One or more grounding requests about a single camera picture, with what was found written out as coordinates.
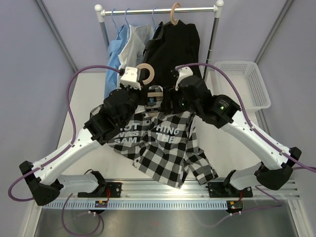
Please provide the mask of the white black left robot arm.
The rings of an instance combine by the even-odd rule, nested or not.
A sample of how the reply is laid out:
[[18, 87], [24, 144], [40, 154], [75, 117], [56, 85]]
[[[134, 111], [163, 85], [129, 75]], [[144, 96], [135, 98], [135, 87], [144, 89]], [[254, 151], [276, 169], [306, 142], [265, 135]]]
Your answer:
[[117, 136], [144, 100], [145, 93], [139, 89], [129, 87], [112, 91], [74, 140], [39, 161], [21, 163], [19, 168], [37, 205], [44, 206], [60, 195], [74, 193], [101, 197], [107, 183], [98, 171], [84, 175], [63, 175], [63, 172]]

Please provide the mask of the wooden hanger of checkered shirt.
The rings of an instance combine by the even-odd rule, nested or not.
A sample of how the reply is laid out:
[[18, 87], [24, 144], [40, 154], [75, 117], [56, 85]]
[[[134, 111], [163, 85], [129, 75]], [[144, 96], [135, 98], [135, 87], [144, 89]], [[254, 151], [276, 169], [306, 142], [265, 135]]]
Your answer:
[[[141, 63], [141, 64], [137, 65], [136, 68], [140, 72], [140, 78], [141, 78], [141, 70], [147, 70], [149, 73], [148, 77], [145, 80], [140, 80], [140, 78], [139, 78], [138, 81], [140, 82], [141, 86], [144, 87], [153, 81], [153, 79], [155, 77], [155, 71], [150, 64]], [[148, 92], [148, 89], [145, 89], [145, 94], [147, 97], [163, 97], [162, 92]]]

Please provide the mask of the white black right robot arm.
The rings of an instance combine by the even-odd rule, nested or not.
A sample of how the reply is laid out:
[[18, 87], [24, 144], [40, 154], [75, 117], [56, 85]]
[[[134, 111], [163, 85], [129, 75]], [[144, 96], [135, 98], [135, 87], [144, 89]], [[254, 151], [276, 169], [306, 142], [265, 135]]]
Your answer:
[[231, 197], [257, 185], [279, 190], [290, 179], [294, 162], [302, 153], [297, 147], [282, 145], [252, 124], [230, 97], [213, 96], [205, 82], [195, 75], [183, 78], [177, 86], [164, 88], [162, 108], [167, 114], [188, 111], [198, 116], [238, 139], [260, 159], [252, 167], [228, 174], [222, 191]]

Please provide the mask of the black white checkered shirt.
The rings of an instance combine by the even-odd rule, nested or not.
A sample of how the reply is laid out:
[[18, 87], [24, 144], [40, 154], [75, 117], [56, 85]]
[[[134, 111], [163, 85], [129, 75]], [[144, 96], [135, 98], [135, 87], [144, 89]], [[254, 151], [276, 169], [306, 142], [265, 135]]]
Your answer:
[[108, 145], [132, 160], [150, 178], [181, 188], [191, 171], [203, 185], [218, 177], [198, 146], [196, 117], [189, 112], [165, 115], [160, 111], [162, 87], [151, 86], [144, 106], [138, 106], [128, 125]]

